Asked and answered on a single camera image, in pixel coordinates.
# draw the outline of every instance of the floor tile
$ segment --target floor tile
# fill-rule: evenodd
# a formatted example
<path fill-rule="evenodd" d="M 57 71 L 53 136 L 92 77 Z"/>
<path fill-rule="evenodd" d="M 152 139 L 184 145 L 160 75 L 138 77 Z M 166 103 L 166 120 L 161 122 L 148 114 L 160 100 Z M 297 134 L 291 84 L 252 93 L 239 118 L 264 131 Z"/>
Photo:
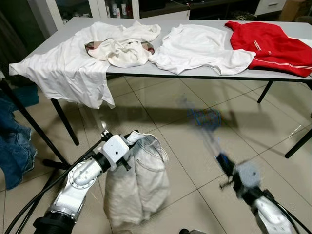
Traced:
<path fill-rule="evenodd" d="M 47 134 L 63 157 L 70 163 L 73 163 L 89 149 L 89 144 L 79 110 L 69 111 L 65 114 L 80 142 L 79 146 L 74 144 L 59 117 L 39 121 L 38 125 Z M 38 154 L 35 160 L 35 168 L 24 175 L 23 181 L 30 180 L 52 170 L 52 168 L 46 167 L 42 164 L 44 159 L 59 161 L 57 156 L 35 130 L 33 130 L 31 141 L 38 150 Z"/>
<path fill-rule="evenodd" d="M 259 156 L 252 162 L 261 171 L 262 189 L 269 189 L 279 203 L 311 229 L 311 206 Z M 261 234 L 248 205 L 237 199 L 231 187 L 220 190 L 219 184 L 226 180 L 224 175 L 200 188 L 199 191 L 227 234 Z"/>
<path fill-rule="evenodd" d="M 3 234 L 5 191 L 0 193 L 0 234 Z"/>
<path fill-rule="evenodd" d="M 107 85 L 113 97 L 132 92 L 132 89 L 126 81 L 125 77 L 108 79 Z"/>
<path fill-rule="evenodd" d="M 135 91 L 157 127 L 187 116 L 187 103 L 194 109 L 206 109 L 202 102 L 182 81 L 175 79 Z"/>
<path fill-rule="evenodd" d="M 7 191 L 5 201 L 4 227 L 8 227 L 15 215 L 25 204 L 35 196 L 44 186 L 50 174 L 42 175 L 36 179 L 27 181 L 13 190 Z M 60 186 L 54 186 L 43 196 L 39 205 L 23 230 L 23 233 L 34 233 L 33 223 L 36 218 L 44 215 L 59 192 Z M 96 182 L 88 191 L 85 206 L 80 214 L 77 224 L 73 228 L 75 234 L 111 234 L 111 227 L 103 211 L 103 197 Z"/>
<path fill-rule="evenodd" d="M 224 234 L 219 222 L 198 191 L 187 195 L 150 220 L 132 229 L 134 234 L 177 234 L 182 228 L 208 234 Z"/>
<path fill-rule="evenodd" d="M 58 116 L 58 113 L 55 110 L 52 102 L 45 97 L 40 88 L 38 88 L 38 96 L 39 103 L 37 105 L 26 108 L 26 110 L 30 113 L 34 120 L 38 122 Z M 74 102 L 67 102 L 65 100 L 59 100 L 58 102 L 64 112 L 72 111 L 78 108 L 78 105 Z M 17 122 L 20 122 L 21 124 L 28 123 L 28 121 L 25 119 L 20 111 L 15 111 L 14 115 Z"/>
<path fill-rule="evenodd" d="M 196 187 L 223 174 L 215 159 L 219 152 L 198 126 L 181 120 L 161 127 L 160 131 Z M 257 155 L 228 125 L 219 127 L 214 137 L 219 139 L 222 149 L 237 162 Z"/>
<path fill-rule="evenodd" d="M 159 78 L 159 77 L 126 77 L 128 83 L 133 90 L 146 88 L 148 86 L 159 84 L 175 78 Z"/>
<path fill-rule="evenodd" d="M 312 205 L 312 139 L 292 157 L 288 159 L 284 157 L 285 153 L 307 132 L 305 129 L 300 131 L 263 152 L 260 156 Z"/>
<path fill-rule="evenodd" d="M 261 153 L 298 132 L 302 126 L 266 100 L 258 104 L 258 98 L 259 95 L 250 92 L 214 108 L 234 131 Z"/>
<path fill-rule="evenodd" d="M 102 105 L 99 110 L 91 110 L 87 107 L 80 108 L 90 145 L 100 139 L 99 122 L 101 121 L 106 122 L 107 129 L 113 134 L 126 135 L 135 129 L 146 133 L 156 129 L 134 93 L 116 97 L 115 104 L 114 109 L 110 109 L 107 105 Z"/>
<path fill-rule="evenodd" d="M 242 84 L 244 84 L 251 90 L 260 88 L 268 84 L 268 81 L 263 81 L 263 80 L 240 80 L 239 82 L 241 82 Z"/>
<path fill-rule="evenodd" d="M 250 91 L 237 80 L 181 79 L 208 106 L 214 106 Z"/>
<path fill-rule="evenodd" d="M 256 89 L 261 94 L 264 87 Z M 264 97 L 303 126 L 310 125 L 312 118 L 312 92 L 296 82 L 274 82 Z"/>

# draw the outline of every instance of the red garment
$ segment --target red garment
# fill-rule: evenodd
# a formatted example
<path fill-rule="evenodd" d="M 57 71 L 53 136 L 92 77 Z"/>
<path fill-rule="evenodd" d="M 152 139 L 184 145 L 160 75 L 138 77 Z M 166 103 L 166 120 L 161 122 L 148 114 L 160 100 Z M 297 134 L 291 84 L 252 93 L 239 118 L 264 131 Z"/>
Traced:
<path fill-rule="evenodd" d="M 229 21 L 233 49 L 256 52 L 249 69 L 265 68 L 307 77 L 312 72 L 312 48 L 298 39 L 289 38 L 274 24 Z"/>

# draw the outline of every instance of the table leg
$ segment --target table leg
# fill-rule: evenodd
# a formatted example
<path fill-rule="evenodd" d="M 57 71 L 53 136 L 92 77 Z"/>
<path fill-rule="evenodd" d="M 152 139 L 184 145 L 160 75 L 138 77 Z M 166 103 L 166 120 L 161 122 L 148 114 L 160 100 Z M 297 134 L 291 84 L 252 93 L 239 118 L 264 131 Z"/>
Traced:
<path fill-rule="evenodd" d="M 51 142 L 51 140 L 48 138 L 48 136 L 44 133 L 44 131 L 39 127 L 37 122 L 32 118 L 32 116 L 28 113 L 26 108 L 23 106 L 23 104 L 20 102 L 20 100 L 14 95 L 12 92 L 12 89 L 10 86 L 2 80 L 0 82 L 0 88 L 2 91 L 8 95 L 8 97 L 12 100 L 12 102 L 17 106 L 19 111 L 23 114 L 23 116 L 27 119 L 27 121 L 31 124 L 31 126 L 36 130 L 36 132 L 39 134 L 39 136 L 47 143 L 47 145 L 50 147 L 50 149 L 55 153 L 55 155 L 60 159 L 62 163 L 66 166 L 70 166 L 67 160 L 63 157 L 63 155 L 57 150 L 57 148 L 54 146 L 54 144 Z"/>
<path fill-rule="evenodd" d="M 312 90 L 312 82 L 307 82 L 306 84 Z"/>
<path fill-rule="evenodd" d="M 286 154 L 285 158 L 290 158 L 297 150 L 300 149 L 312 137 L 312 128 L 293 146 Z"/>
<path fill-rule="evenodd" d="M 76 137 L 76 134 L 74 133 L 74 130 L 72 129 L 72 126 L 70 125 L 70 123 L 68 122 L 68 119 L 65 115 L 65 113 L 63 112 L 63 109 L 61 108 L 59 102 L 55 99 L 51 99 L 52 104 L 54 105 L 54 108 L 56 109 L 60 119 L 62 120 L 62 122 L 65 125 L 65 128 L 67 129 L 70 137 L 72 138 L 73 142 L 75 143 L 75 145 L 79 145 L 79 141 Z"/>
<path fill-rule="evenodd" d="M 267 94 L 269 88 L 271 87 L 271 85 L 273 84 L 273 81 L 269 81 L 267 86 L 265 87 L 265 89 L 263 90 L 261 96 L 258 99 L 258 103 L 260 103 L 262 101 L 262 99 L 264 98 L 264 96 Z"/>

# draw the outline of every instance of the denim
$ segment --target denim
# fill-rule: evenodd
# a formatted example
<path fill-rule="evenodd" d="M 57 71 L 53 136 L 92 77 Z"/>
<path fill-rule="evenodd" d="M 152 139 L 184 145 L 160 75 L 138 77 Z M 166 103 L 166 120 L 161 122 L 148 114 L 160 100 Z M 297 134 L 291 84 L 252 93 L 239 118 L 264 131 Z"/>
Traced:
<path fill-rule="evenodd" d="M 14 104 L 0 96 L 0 168 L 6 189 L 20 184 L 23 175 L 34 168 L 37 150 L 30 142 L 31 129 L 14 120 Z"/>

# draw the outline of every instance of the table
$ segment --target table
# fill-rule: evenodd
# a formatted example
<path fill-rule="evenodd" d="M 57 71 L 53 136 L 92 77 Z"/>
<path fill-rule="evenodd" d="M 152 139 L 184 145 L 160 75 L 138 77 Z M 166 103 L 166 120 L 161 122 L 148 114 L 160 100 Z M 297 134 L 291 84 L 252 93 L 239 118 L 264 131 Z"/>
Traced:
<path fill-rule="evenodd" d="M 102 21 L 111 25 L 123 25 L 129 27 L 135 21 L 134 19 L 94 19 L 94 18 L 72 18 L 66 25 L 49 39 L 47 39 L 42 45 L 40 45 L 35 51 L 33 51 L 28 57 L 33 54 L 44 54 L 48 50 L 59 45 L 63 41 L 69 39 L 77 31 L 82 28 L 91 26 L 94 22 Z M 152 42 L 155 49 L 157 49 L 162 42 L 162 38 L 167 35 L 172 27 L 178 27 L 180 24 L 198 24 L 205 25 L 214 28 L 221 29 L 228 32 L 227 40 L 225 44 L 226 49 L 232 49 L 230 38 L 232 36 L 232 30 L 225 27 L 224 24 L 227 21 L 223 20 L 158 20 L 158 19 L 140 19 L 142 24 L 158 24 L 161 27 L 161 34 Z M 248 21 L 240 21 L 239 23 L 248 23 Z M 268 22 L 274 23 L 280 26 L 283 31 L 293 38 L 312 39 L 312 26 L 307 23 L 298 22 Z M 199 67 L 192 70 L 182 72 L 180 75 L 175 75 L 169 71 L 160 70 L 154 64 L 147 62 L 143 66 L 131 67 L 131 68 L 119 68 L 110 66 L 106 72 L 108 76 L 145 76 L 145 77 L 163 77 L 163 78 L 202 78 L 202 79 L 233 79 L 233 80 L 266 80 L 268 84 L 261 94 L 258 103 L 260 103 L 269 90 L 274 81 L 286 81 L 286 82 L 303 82 L 306 83 L 312 90 L 312 77 L 307 78 L 297 77 L 294 75 L 263 70 L 245 70 L 244 72 L 230 76 L 220 76 L 213 69 L 207 67 Z M 69 131 L 73 141 L 77 143 L 77 138 L 71 129 L 71 126 L 64 115 L 57 100 L 52 100 L 60 118 L 62 119 L 65 127 Z M 286 154 L 286 157 L 290 157 L 296 152 L 307 140 L 312 137 L 312 129 Z"/>

